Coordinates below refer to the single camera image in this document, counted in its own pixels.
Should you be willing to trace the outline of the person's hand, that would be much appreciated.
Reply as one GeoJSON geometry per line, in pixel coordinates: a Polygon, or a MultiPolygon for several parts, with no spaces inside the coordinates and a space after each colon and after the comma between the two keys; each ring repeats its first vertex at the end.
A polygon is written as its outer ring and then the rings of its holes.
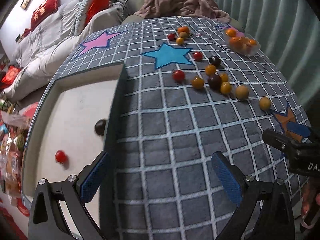
{"type": "MultiPolygon", "coordinates": [[[[302,191],[302,207],[300,210],[300,215],[302,218],[301,226],[307,229],[307,224],[305,223],[306,216],[310,213],[310,208],[319,206],[319,178],[309,178],[309,181],[303,187],[302,191]]],[[[309,229],[309,233],[306,235],[305,239],[319,239],[319,219],[314,226],[309,229]]]]}

